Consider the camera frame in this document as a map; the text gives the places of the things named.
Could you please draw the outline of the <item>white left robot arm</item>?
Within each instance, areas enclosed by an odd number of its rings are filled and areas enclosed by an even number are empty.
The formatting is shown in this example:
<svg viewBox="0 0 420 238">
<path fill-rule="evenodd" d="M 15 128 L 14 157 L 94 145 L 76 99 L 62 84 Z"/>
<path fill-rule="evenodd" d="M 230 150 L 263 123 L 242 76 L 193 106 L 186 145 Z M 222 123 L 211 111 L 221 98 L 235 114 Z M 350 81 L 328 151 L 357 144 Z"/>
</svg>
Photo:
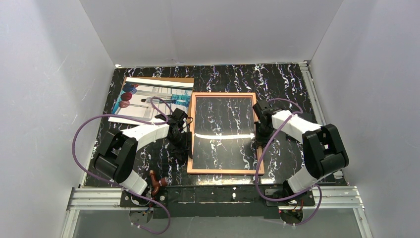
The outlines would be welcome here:
<svg viewBox="0 0 420 238">
<path fill-rule="evenodd" d="M 134 171 L 137 151 L 156 140 L 166 138 L 172 157 L 180 162 L 192 156 L 192 132 L 178 124 L 143 124 L 122 131 L 108 131 L 94 157 L 94 168 L 124 189 L 142 195 L 147 182 Z"/>
</svg>

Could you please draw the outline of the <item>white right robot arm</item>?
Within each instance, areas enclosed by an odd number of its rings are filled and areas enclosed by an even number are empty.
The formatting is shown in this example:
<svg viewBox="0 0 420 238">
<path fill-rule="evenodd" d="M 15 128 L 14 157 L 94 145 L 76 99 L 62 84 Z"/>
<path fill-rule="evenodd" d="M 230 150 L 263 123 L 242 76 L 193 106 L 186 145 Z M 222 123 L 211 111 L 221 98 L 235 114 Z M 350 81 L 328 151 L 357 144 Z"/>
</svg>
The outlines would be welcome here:
<svg viewBox="0 0 420 238">
<path fill-rule="evenodd" d="M 302 194 L 320 179 L 349 165 L 349 158 L 336 126 L 319 125 L 307 121 L 290 111 L 254 109 L 257 136 L 271 139 L 278 129 L 303 146 L 304 166 L 282 184 L 282 197 Z"/>
</svg>

